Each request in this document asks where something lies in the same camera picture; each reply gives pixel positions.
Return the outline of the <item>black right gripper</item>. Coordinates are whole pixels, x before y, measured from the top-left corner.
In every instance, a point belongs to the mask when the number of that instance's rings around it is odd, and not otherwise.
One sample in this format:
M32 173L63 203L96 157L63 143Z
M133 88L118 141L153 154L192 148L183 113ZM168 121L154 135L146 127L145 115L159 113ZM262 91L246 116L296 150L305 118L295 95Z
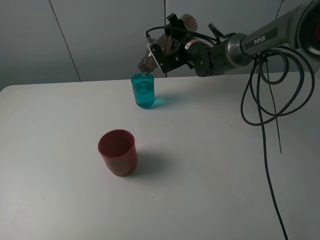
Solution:
M169 55L161 53L159 55L159 67L163 73L171 72L183 65L187 65L189 69L193 69L194 65L188 59L187 50L185 46L194 39L194 37L187 33L190 30L190 15L183 14L178 18L175 14L167 17L169 23L164 30L166 36L166 48L171 48Z

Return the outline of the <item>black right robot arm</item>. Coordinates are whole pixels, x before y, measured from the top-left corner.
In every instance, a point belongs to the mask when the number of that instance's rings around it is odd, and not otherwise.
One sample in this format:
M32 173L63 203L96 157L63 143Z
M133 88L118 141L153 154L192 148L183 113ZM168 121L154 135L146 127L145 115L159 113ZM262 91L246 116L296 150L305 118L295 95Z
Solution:
M165 34L173 43L167 55L153 48L151 53L164 73L189 65L199 77L220 76L249 65L267 52L273 53L283 45L300 49L314 61L320 60L320 2L312 0L287 12L257 31L222 34L213 24L215 42L209 46L206 36L187 30L184 23L171 14Z

